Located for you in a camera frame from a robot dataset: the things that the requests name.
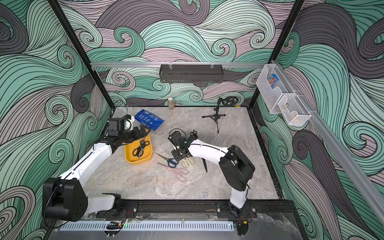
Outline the yellow storage box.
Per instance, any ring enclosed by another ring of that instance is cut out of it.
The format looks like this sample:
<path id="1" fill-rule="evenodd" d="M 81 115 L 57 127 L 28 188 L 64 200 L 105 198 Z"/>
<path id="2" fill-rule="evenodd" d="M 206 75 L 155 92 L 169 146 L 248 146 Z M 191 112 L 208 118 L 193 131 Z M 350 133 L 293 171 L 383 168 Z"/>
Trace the yellow storage box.
<path id="1" fill-rule="evenodd" d="M 150 161 L 153 149 L 150 134 L 131 144 L 125 145 L 126 161 L 132 165 L 139 165 Z"/>

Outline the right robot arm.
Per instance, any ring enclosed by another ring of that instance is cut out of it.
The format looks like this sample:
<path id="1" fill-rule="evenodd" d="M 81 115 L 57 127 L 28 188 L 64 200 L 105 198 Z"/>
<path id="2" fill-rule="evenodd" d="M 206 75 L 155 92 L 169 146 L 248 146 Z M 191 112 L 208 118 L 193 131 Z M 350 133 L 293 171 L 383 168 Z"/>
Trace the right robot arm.
<path id="1" fill-rule="evenodd" d="M 218 147 L 202 142 L 196 137 L 168 137 L 174 146 L 173 158 L 179 162 L 185 157 L 198 157 L 218 165 L 231 186 L 230 207 L 242 210 L 247 201 L 249 181 L 254 176 L 255 166 L 240 147 Z"/>

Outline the large black scissors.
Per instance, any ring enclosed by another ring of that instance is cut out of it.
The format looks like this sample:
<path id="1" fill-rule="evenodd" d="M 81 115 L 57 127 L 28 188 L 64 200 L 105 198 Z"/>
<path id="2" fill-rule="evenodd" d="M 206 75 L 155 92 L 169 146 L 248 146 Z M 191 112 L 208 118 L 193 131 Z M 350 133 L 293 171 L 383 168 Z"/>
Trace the large black scissors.
<path id="1" fill-rule="evenodd" d="M 203 161 L 203 165 L 204 165 L 205 171 L 207 173 L 208 172 L 207 162 L 206 162 L 206 160 L 204 158 L 202 158 L 202 161 Z"/>

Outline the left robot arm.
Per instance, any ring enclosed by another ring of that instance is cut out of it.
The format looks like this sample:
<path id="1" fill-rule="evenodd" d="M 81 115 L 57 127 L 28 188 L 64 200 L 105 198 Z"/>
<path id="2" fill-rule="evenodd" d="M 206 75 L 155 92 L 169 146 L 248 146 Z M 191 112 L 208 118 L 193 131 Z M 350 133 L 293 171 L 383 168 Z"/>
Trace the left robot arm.
<path id="1" fill-rule="evenodd" d="M 70 169 L 57 178 L 48 178 L 43 184 L 44 220 L 76 222 L 88 214 L 103 211 L 121 212 L 120 195 L 87 196 L 84 186 L 101 163 L 120 146 L 141 140 L 150 131 L 150 128 L 141 125 L 132 130 L 100 137 L 86 155 Z"/>

